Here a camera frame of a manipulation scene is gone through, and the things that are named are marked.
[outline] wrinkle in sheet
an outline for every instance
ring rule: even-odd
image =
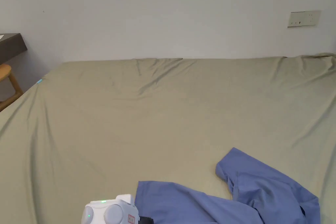
[[[277,58],[274,62],[274,66],[272,69],[272,73],[271,73],[271,77],[270,77],[270,83],[274,82],[277,79],[277,75],[279,73],[282,61],[285,59],[286,57],[279,57]]]
[[[176,69],[182,62],[179,62],[177,65],[172,66],[171,68],[169,68],[166,72],[160,74],[156,79],[154,79],[153,81],[151,81],[150,83],[142,86],[139,89],[139,93],[138,95],[142,95],[149,87],[151,87],[154,84],[157,84],[162,78],[164,78],[164,76],[166,76],[167,74],[169,74],[172,70]]]
[[[295,84],[295,85],[291,86],[291,88],[297,88],[297,87],[302,86],[302,85],[311,84],[315,81],[318,81],[322,78],[325,78],[327,76],[330,76],[330,75],[334,74],[336,72],[335,58],[334,57],[329,57],[328,59],[329,59],[329,61],[327,62],[326,69],[324,69],[322,73],[319,73],[318,75],[312,76],[311,78],[305,80],[302,83]]]
[[[306,70],[306,63],[305,63],[304,57],[302,57],[302,56],[296,57],[296,61],[299,64],[300,75],[304,76],[305,75],[304,72]]]
[[[136,68],[138,70],[138,75],[141,76],[140,65],[139,65],[139,60],[138,59],[136,59]]]
[[[35,101],[36,101],[36,97],[37,97],[37,92],[38,92],[38,89],[39,89],[39,85],[36,85],[36,89],[35,89],[35,93],[34,93],[34,96],[32,98],[32,101],[30,103],[30,107],[29,107],[29,111],[28,111],[28,114],[27,114],[27,127],[29,128],[29,118],[30,118],[30,114],[32,112],[32,108],[35,104]]]
[[[19,106],[17,106],[17,108],[14,110],[14,112],[10,115],[10,117],[8,118],[8,120],[3,125],[2,129],[0,129],[0,136],[2,136],[5,133],[6,129],[11,124],[12,120],[14,119],[14,117],[16,116],[16,114],[18,113],[18,111],[20,110],[20,108],[26,103],[26,101],[28,100],[29,96],[30,95],[27,94],[26,97],[19,104]]]
[[[154,63],[149,67],[149,70],[152,69],[158,62],[158,59],[155,58]]]
[[[336,102],[336,89],[334,91],[334,94],[331,96],[331,99],[324,104],[320,112],[296,137],[294,143],[292,144],[292,148],[296,147],[300,142],[302,142],[309,134],[311,134],[319,126],[319,124],[324,120],[324,118],[326,118],[330,114],[330,111],[334,107],[335,102]]]
[[[30,144],[27,153],[28,165],[26,170],[26,200],[27,205],[31,209],[29,211],[31,223],[41,224],[44,223],[42,220],[42,214],[39,212],[41,209],[38,184],[37,184],[37,171],[36,171],[36,141],[38,139],[38,120],[36,120],[34,131],[30,137]]]

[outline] wooden chair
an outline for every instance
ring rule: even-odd
[[[6,107],[10,106],[13,102],[15,102],[20,96],[23,95],[22,89],[20,88],[17,80],[15,79],[14,75],[11,72],[12,68],[9,65],[2,64],[0,65],[0,82],[2,82],[7,77],[9,78],[10,82],[12,83],[15,94],[8,98],[5,101],[0,102],[0,111],[4,110]]]

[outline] desk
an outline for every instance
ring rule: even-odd
[[[27,51],[20,33],[0,33],[0,65],[16,55]]]

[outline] white wall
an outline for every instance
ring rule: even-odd
[[[0,32],[22,33],[11,61],[24,89],[63,61],[247,58],[336,52],[336,0],[0,0]],[[291,11],[322,10],[287,29]]]

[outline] red label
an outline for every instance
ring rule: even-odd
[[[134,216],[132,215],[128,215],[128,222],[131,224],[135,224],[136,223],[136,219],[134,218]]]

